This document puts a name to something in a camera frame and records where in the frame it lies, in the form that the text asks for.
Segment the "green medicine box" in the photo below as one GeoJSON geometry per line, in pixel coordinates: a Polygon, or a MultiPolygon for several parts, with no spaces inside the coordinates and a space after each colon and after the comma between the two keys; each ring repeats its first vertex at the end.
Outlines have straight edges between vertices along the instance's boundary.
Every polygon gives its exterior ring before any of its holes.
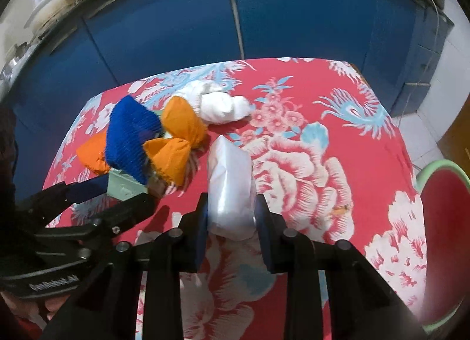
{"type": "Polygon", "coordinates": [[[123,202],[139,194],[147,193],[146,186],[137,182],[131,175],[113,168],[108,172],[107,196],[123,202]]]}

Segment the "red floral tablecloth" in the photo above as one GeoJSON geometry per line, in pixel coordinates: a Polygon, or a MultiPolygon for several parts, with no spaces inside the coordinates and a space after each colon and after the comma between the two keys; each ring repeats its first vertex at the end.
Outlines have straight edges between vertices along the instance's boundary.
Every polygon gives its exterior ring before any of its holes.
{"type": "MultiPolygon", "coordinates": [[[[191,81],[214,81],[250,102],[249,118],[209,126],[209,134],[211,142],[223,135],[250,153],[257,193],[270,211],[312,240],[350,240],[421,316],[427,244],[413,166],[400,131],[345,61],[226,61],[92,91],[73,112],[44,188],[94,176],[76,150],[106,131],[123,97],[159,110],[191,81]]],[[[120,239],[141,244],[175,227],[207,190],[206,154],[194,151],[183,188],[170,186],[156,216],[120,239]]],[[[257,238],[235,244],[211,234],[207,244],[199,273],[180,274],[184,339],[282,339],[287,278],[267,271],[257,238]]]]}

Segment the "red green-rimmed basin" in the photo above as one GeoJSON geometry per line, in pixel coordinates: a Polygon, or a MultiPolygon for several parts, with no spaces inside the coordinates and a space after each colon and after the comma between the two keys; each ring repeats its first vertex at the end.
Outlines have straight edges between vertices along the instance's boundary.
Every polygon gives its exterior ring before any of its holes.
{"type": "Polygon", "coordinates": [[[427,243],[420,320],[430,338],[438,339],[456,325],[469,299],[469,176],[441,159],[418,173],[416,185],[427,243]]]}

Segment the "white packet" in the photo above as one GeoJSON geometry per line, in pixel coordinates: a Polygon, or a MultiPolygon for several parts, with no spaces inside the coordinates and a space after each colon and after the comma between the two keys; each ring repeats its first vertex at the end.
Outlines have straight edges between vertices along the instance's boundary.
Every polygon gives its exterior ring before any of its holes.
{"type": "Polygon", "coordinates": [[[256,185],[250,154],[220,135],[208,156],[208,228],[226,239],[254,235],[256,185]]]}

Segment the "blue knitted cloth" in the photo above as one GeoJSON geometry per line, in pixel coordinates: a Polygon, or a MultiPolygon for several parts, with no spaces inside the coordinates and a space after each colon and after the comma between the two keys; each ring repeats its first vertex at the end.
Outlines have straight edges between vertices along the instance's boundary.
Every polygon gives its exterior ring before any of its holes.
{"type": "Polygon", "coordinates": [[[106,162],[146,185],[147,155],[142,146],[161,133],[159,116],[132,96],[125,96],[112,109],[109,119],[104,151],[106,162]]]}

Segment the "white crumpled cloth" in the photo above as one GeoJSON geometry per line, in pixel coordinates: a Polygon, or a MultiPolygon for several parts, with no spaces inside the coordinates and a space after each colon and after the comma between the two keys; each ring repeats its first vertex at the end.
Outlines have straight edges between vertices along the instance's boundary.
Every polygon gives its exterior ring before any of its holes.
{"type": "Polygon", "coordinates": [[[173,96],[185,99],[206,124],[223,125],[249,116],[250,102],[243,96],[231,96],[210,80],[190,81],[173,96]]]}

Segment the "blue kitchen cabinet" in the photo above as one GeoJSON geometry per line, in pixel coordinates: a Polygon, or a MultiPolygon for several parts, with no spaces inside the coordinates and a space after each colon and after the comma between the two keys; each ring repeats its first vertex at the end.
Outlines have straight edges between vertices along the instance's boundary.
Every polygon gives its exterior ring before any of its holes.
{"type": "Polygon", "coordinates": [[[92,91],[219,61],[327,58],[357,66],[397,115],[424,100],[451,29],[433,0],[84,0],[6,96],[17,117],[16,196],[42,188],[92,91]]]}

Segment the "orange cloth bundle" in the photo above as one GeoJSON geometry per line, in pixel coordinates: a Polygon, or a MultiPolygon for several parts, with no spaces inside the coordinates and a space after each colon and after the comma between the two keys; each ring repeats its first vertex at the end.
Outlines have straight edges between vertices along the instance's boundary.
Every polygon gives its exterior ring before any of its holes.
{"type": "Polygon", "coordinates": [[[189,102],[173,96],[161,115],[162,125],[170,138],[146,141],[142,148],[156,173],[167,183],[183,186],[191,151],[200,148],[207,136],[207,127],[189,102]]]}

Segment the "orange flat cloth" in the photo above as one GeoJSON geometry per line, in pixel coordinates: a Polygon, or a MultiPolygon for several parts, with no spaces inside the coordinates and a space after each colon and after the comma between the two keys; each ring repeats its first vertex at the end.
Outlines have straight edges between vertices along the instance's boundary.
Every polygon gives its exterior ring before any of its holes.
{"type": "Polygon", "coordinates": [[[76,149],[80,162],[95,175],[105,175],[111,169],[105,159],[107,131],[93,135],[76,149]]]}

